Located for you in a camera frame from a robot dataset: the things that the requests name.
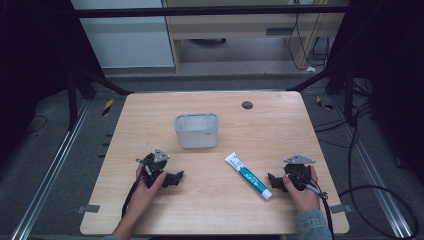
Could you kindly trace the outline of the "white plastic container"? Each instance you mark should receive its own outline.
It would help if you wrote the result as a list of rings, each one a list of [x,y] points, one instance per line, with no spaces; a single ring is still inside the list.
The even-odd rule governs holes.
[[[182,148],[213,148],[218,145],[219,118],[214,113],[178,115],[174,129]]]

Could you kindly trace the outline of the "white cabinet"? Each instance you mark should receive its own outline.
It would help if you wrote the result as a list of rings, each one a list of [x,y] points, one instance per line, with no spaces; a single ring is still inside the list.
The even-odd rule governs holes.
[[[161,0],[71,0],[76,10],[162,8]],[[173,67],[164,17],[82,18],[103,69]]]

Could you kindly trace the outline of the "person's left hand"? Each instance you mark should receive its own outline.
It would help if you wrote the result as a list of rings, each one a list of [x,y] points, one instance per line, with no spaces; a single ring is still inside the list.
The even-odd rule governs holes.
[[[162,188],[163,182],[166,178],[167,173],[162,172],[152,184],[151,187],[147,187],[145,182],[141,180],[136,190],[134,191],[129,206],[128,211],[131,213],[136,213],[138,215],[143,215],[149,206],[152,204],[154,198]]]

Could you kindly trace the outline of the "person's right hand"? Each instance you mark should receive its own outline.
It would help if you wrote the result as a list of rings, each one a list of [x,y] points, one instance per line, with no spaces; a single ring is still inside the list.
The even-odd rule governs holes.
[[[310,189],[304,189],[302,191],[297,190],[292,181],[287,176],[283,177],[283,183],[298,213],[307,210],[320,209],[320,200],[316,193]]]

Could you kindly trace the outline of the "grey tape strip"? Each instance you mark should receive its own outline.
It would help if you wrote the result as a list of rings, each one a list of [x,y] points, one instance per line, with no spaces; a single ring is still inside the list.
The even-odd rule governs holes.
[[[97,213],[99,211],[99,209],[100,209],[99,205],[88,204],[88,205],[85,205],[85,206],[79,206],[78,209],[77,209],[77,212],[79,214],[84,214],[86,212]]]
[[[339,205],[334,205],[330,207],[330,211],[333,214],[342,213],[342,212],[348,213],[348,212],[351,212],[352,210],[353,208],[349,204],[347,205],[339,204]]]

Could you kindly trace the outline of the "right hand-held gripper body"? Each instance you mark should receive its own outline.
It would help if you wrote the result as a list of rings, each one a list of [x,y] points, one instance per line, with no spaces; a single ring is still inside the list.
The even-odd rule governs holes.
[[[284,159],[284,171],[291,180],[294,187],[303,191],[311,180],[311,165],[315,163],[313,159],[296,154]]]

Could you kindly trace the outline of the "black horizontal frame bar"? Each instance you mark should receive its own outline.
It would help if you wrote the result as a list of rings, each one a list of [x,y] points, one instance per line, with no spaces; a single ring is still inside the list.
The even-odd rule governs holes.
[[[162,16],[207,16],[249,14],[298,14],[298,13],[344,13],[350,10],[346,4],[339,5],[254,5],[254,6],[206,6],[134,9],[73,10],[69,16],[78,18],[114,17],[162,17]]]

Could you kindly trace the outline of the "black metal stand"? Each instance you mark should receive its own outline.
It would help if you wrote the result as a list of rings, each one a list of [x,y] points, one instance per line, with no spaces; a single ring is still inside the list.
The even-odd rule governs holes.
[[[74,68],[68,72],[66,80],[69,106],[69,130],[74,128],[78,120],[76,91],[79,91],[84,99],[94,99],[96,97],[96,91],[91,84],[92,81],[99,83],[103,87],[106,87],[119,95],[132,94],[132,91],[125,90],[109,82],[105,77],[96,75],[84,68]]]
[[[335,95],[341,89],[344,90],[343,115],[347,122],[353,126],[354,62],[352,51],[343,50],[337,54],[320,73],[315,74],[303,83],[288,88],[288,91],[301,92],[318,81],[328,78],[329,81],[325,87],[325,92],[329,95]]]

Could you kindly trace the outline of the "light wooden desk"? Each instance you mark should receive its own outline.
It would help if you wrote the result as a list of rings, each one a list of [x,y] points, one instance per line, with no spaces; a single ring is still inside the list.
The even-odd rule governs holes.
[[[338,5],[349,0],[161,0],[165,8],[254,5]],[[170,16],[166,19],[172,46],[188,39],[282,37],[295,66],[304,68],[319,38],[337,35],[342,13]]]

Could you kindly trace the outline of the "yellow and black tape piece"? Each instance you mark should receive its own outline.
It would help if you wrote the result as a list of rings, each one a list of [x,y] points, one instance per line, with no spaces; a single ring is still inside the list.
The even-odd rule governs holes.
[[[324,109],[332,110],[333,103],[328,96],[317,96],[316,102]]]
[[[111,109],[111,107],[113,105],[113,102],[114,102],[113,99],[108,99],[106,101],[105,106],[104,106],[103,111],[102,111],[102,114],[101,114],[102,116],[107,116],[108,115],[108,113],[109,113],[109,111],[110,111],[110,109]]]

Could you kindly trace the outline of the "black curtain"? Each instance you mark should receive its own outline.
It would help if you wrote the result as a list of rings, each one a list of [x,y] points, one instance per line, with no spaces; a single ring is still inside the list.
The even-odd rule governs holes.
[[[0,169],[35,116],[37,104],[67,88],[54,45],[63,41],[80,67],[103,71],[71,0],[0,0]]]
[[[372,83],[371,102],[400,158],[424,185],[424,0],[350,0],[331,50],[350,40],[353,75]]]

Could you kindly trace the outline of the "white and teal toothpaste tube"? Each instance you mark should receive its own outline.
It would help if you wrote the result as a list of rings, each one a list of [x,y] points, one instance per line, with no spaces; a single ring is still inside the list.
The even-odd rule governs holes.
[[[272,198],[273,194],[268,187],[242,163],[235,152],[228,155],[225,161],[237,171],[265,201]]]

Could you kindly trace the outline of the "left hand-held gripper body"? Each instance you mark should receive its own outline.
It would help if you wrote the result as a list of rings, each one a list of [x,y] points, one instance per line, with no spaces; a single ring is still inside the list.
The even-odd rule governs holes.
[[[142,179],[146,186],[150,188],[157,177],[163,172],[170,156],[164,153],[159,148],[156,148],[153,153],[148,154],[140,161],[142,169],[139,178]]]

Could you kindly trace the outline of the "aluminium floor rail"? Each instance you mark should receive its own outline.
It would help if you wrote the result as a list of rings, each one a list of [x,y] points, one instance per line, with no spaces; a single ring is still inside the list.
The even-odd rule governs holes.
[[[77,120],[74,126],[67,131],[55,157],[52,160],[42,182],[40,183],[34,197],[32,198],[25,214],[16,226],[10,240],[27,240],[35,222],[37,221],[45,202],[59,176],[64,163],[67,160],[70,150],[80,132],[80,129],[86,119],[88,110],[91,106],[91,100],[83,100],[81,109],[78,111]]]
[[[396,238],[406,240],[414,233],[409,226],[405,216],[403,215],[400,206],[397,204],[395,196],[388,192],[388,186],[384,182],[381,175],[377,172],[375,165],[372,163],[371,157],[368,154],[362,140],[359,137],[358,128],[352,125],[354,117],[346,117],[344,114],[344,102],[338,97],[331,97],[334,110],[339,114],[344,121],[344,129],[352,138],[351,149],[356,159],[360,163],[368,182],[372,185],[372,190],[376,195],[378,203],[382,208],[390,228]]]

